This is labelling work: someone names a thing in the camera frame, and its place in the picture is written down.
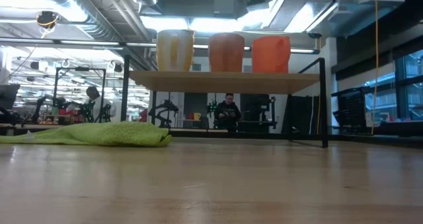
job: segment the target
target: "black metal shelf frame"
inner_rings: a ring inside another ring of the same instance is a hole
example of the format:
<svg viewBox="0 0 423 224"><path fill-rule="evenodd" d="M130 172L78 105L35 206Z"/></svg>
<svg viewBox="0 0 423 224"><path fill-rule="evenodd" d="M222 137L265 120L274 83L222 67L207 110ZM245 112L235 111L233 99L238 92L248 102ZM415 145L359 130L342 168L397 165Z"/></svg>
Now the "black metal shelf frame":
<svg viewBox="0 0 423 224"><path fill-rule="evenodd" d="M126 120L126 111L128 105L128 85L129 85L129 73L130 73L130 63L132 62L132 58L129 55L126 55L124 58L124 87L122 90L122 111L121 111L121 121ZM319 64L319 79L320 79L320 104L321 107L321 114L320 114L320 124L321 130L317 135L299 135L292 132L292 113L288 112L288 133L281 134L281 133L216 133L216 132L199 132L199 131L172 131L170 129L170 134L175 137L213 137L213 138L251 138L251 139L287 139L292 142L300 143L294 140L317 140L322 141L321 148L328 147L328 120L327 120L327 88L326 88L326 63L325 59L320 57L316 59L313 63L306 66L302 69L299 73L304 73L308 69L312 68L312 66ZM153 98L150 102L153 103L151 107L151 111L155 114L155 103L157 99L157 91L152 91ZM289 99L287 100L288 104L288 111L292 108L292 104L290 104ZM155 123L155 115L152 116L152 123Z"/></svg>

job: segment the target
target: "yellow container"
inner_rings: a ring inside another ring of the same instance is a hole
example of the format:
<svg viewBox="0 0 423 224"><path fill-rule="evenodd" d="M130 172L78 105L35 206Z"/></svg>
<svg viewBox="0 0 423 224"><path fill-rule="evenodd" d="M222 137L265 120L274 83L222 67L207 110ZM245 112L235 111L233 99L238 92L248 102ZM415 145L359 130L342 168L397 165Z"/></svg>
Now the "yellow container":
<svg viewBox="0 0 423 224"><path fill-rule="evenodd" d="M159 71L189 71L191 67L194 31L163 30L157 35L157 65Z"/></svg>

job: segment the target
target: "brown container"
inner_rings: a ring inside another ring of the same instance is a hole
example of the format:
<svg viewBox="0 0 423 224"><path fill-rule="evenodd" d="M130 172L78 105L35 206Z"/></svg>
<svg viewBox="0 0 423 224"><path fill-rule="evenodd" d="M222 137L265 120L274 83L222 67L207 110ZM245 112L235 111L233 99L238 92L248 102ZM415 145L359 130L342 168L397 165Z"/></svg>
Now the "brown container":
<svg viewBox="0 0 423 224"><path fill-rule="evenodd" d="M242 72L244 38L235 33L217 33L209 38L211 72Z"/></svg>

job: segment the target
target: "yellow cable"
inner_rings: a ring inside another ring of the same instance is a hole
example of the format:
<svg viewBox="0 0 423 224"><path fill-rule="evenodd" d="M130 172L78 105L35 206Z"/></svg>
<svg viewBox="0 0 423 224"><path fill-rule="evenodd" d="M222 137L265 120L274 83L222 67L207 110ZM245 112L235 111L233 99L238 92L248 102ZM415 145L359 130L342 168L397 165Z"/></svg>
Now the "yellow cable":
<svg viewBox="0 0 423 224"><path fill-rule="evenodd" d="M376 17L376 79L375 79L375 92L373 95L373 118L371 119L371 134L375 131L376 121L376 96L377 96L377 78L379 76L379 3L375 2L375 17Z"/></svg>

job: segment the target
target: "black pole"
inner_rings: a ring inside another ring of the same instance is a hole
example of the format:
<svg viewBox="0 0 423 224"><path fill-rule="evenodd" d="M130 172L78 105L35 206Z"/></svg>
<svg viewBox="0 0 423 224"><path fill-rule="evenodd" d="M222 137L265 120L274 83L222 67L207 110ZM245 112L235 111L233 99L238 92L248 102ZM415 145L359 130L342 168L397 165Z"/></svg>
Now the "black pole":
<svg viewBox="0 0 423 224"><path fill-rule="evenodd" d="M157 92L153 91L153 105L151 105L151 123L153 125L156 124L156 99L157 99Z"/></svg>
<svg viewBox="0 0 423 224"><path fill-rule="evenodd" d="M288 116L288 140L292 141L292 94L288 95L288 99L286 100L286 106L288 106L288 109L285 109L285 111L288 111L288 114L285 114L285 116Z"/></svg>
<svg viewBox="0 0 423 224"><path fill-rule="evenodd" d="M103 70L103 85L101 88L101 102L100 102L100 118L98 120L99 123L101 123L101 117L102 117L102 109L104 108L104 86L106 86L106 69L102 69Z"/></svg>
<svg viewBox="0 0 423 224"><path fill-rule="evenodd" d="M271 109L272 109L272 124L273 124L273 129L276 129L276 121L275 121L275 101L276 98L272 97L270 99L270 105L271 105Z"/></svg>
<svg viewBox="0 0 423 224"><path fill-rule="evenodd" d="M320 135L322 137L322 148L328 147L328 110L327 110L327 99L326 99L326 63L324 58L319 58L319 70L320 70L320 106L321 106L321 128Z"/></svg>
<svg viewBox="0 0 423 224"><path fill-rule="evenodd" d="M130 60L131 56L124 58L124 88L122 89L122 109L120 111L120 121L126 121L126 111L128 109L128 87L130 84Z"/></svg>
<svg viewBox="0 0 423 224"><path fill-rule="evenodd" d="M61 68L56 68L56 77L54 78L54 92L53 92L53 107L56 106L56 96L58 95L59 71Z"/></svg>

